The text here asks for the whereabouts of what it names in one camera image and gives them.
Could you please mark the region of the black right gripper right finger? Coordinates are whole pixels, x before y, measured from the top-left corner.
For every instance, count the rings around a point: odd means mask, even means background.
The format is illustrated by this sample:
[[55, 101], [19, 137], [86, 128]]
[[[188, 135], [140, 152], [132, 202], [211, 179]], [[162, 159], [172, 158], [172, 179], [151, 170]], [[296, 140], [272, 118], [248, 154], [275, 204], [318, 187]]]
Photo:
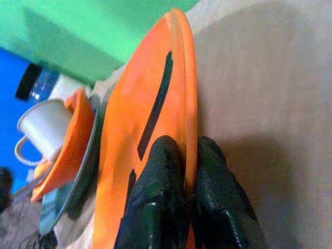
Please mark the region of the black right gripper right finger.
[[268, 249], [246, 192], [214, 140], [197, 139], [196, 244], [205, 249]]

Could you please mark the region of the orange bowl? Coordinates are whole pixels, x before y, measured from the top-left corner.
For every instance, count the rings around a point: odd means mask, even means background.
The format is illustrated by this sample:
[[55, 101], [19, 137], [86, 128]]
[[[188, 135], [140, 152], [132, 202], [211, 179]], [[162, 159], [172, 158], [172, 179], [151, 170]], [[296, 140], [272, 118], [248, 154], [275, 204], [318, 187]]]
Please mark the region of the orange bowl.
[[33, 189], [31, 202], [36, 202], [45, 194], [73, 181], [85, 155], [95, 119], [95, 112], [85, 89], [76, 90], [65, 101], [65, 108], [73, 115], [61, 152], [55, 164], [47, 161], [37, 166], [34, 177], [40, 176], [49, 166], [52, 166], [52, 170], [45, 180]]

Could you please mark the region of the large orange plate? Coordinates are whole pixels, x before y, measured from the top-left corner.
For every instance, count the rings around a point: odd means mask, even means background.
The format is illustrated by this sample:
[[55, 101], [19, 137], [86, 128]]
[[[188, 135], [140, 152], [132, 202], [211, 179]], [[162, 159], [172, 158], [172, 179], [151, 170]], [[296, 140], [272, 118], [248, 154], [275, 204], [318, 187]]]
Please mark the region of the large orange plate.
[[178, 8], [145, 36], [108, 98], [92, 249], [113, 249], [130, 176], [140, 176], [152, 144], [163, 135], [179, 146], [184, 189], [191, 196], [197, 168], [197, 68], [191, 27]]

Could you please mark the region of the blue board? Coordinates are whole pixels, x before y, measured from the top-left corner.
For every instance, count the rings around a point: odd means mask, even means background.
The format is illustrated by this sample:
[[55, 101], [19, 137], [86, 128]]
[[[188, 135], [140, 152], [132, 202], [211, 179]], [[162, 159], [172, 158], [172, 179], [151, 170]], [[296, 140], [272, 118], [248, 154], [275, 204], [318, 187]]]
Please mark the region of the blue board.
[[17, 130], [21, 115], [34, 103], [29, 92], [42, 68], [0, 47], [0, 167], [13, 177], [11, 193], [27, 184], [33, 167], [21, 163], [15, 156], [15, 145], [23, 137]]

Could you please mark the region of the grey plate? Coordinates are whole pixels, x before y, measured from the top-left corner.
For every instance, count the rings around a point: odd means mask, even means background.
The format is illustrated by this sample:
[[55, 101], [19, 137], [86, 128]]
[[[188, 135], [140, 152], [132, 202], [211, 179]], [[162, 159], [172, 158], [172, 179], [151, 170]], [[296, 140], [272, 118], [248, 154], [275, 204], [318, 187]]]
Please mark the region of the grey plate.
[[96, 188], [103, 115], [98, 95], [89, 97], [89, 102], [95, 119], [87, 149], [75, 179], [45, 195], [39, 221], [39, 233], [42, 235], [49, 233], [63, 214], [67, 214], [71, 220], [77, 220], [92, 189]]

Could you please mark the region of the white enamel mug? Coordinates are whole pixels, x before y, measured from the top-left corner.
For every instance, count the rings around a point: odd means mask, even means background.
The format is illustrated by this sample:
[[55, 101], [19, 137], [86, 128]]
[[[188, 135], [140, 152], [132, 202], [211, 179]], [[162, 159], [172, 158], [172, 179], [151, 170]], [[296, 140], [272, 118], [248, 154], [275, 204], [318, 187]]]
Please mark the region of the white enamel mug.
[[[56, 161], [72, 118], [61, 99], [42, 101], [28, 109], [17, 123], [18, 131], [24, 134], [15, 145], [16, 158], [29, 166]], [[44, 156], [40, 161], [31, 161], [22, 155], [22, 147], [30, 141]]]

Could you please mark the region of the green box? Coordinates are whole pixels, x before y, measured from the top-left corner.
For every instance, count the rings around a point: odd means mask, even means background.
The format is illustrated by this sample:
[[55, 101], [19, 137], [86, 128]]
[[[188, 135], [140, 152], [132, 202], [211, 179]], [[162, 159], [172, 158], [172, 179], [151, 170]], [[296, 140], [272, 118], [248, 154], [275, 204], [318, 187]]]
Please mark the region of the green box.
[[124, 65], [172, 8], [198, 0], [0, 0], [0, 47], [85, 83]]

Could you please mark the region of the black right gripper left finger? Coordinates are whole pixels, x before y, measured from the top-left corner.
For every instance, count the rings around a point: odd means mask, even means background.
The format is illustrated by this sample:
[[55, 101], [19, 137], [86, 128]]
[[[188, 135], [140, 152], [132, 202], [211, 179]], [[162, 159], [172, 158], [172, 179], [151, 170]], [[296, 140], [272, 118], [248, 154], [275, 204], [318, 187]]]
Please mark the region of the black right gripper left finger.
[[178, 145], [164, 135], [154, 141], [129, 196], [115, 249], [184, 249], [188, 229]]

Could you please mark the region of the clear bottle with black cap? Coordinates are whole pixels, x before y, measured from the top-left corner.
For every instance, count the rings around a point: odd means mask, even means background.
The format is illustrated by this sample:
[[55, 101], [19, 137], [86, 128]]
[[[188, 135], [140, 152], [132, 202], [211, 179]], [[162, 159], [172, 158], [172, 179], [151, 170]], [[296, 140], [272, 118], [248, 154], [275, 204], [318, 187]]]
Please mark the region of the clear bottle with black cap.
[[45, 101], [59, 78], [59, 72], [30, 63], [19, 82], [15, 98], [32, 104]]

